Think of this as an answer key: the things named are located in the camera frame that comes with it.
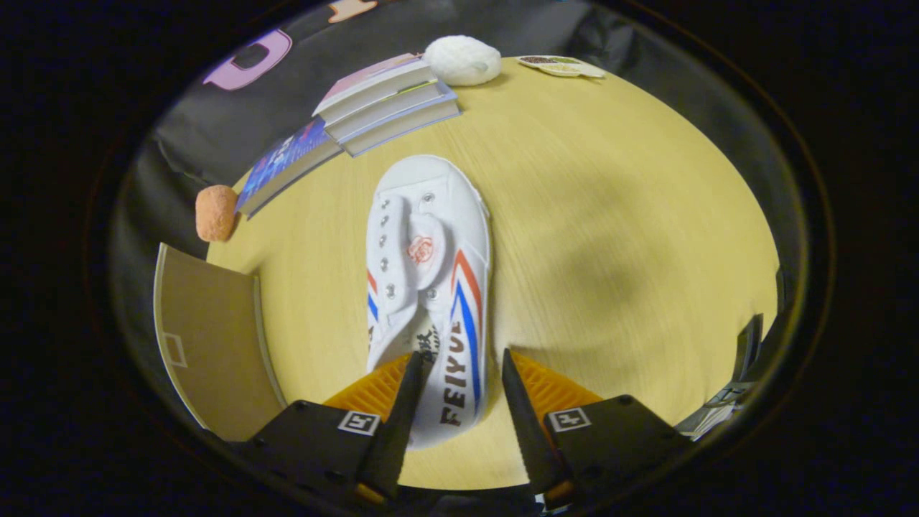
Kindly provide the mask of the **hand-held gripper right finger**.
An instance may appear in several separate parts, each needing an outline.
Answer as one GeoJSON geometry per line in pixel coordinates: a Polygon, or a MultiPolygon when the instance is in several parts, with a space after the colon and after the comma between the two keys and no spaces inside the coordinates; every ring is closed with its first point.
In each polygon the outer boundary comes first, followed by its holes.
{"type": "Polygon", "coordinates": [[[695,446],[637,397],[605,399],[518,351],[503,351],[501,380],[528,483],[550,511],[626,498],[695,446]]]}

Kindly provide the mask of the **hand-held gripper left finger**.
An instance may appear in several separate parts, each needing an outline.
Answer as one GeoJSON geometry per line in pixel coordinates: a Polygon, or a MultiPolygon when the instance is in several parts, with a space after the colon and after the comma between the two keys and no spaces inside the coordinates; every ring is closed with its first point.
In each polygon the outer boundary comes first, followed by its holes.
{"type": "Polygon", "coordinates": [[[409,353],[342,391],[336,406],[291,403],[233,448],[258,471],[338,507],[397,497],[424,359],[409,353]]]}

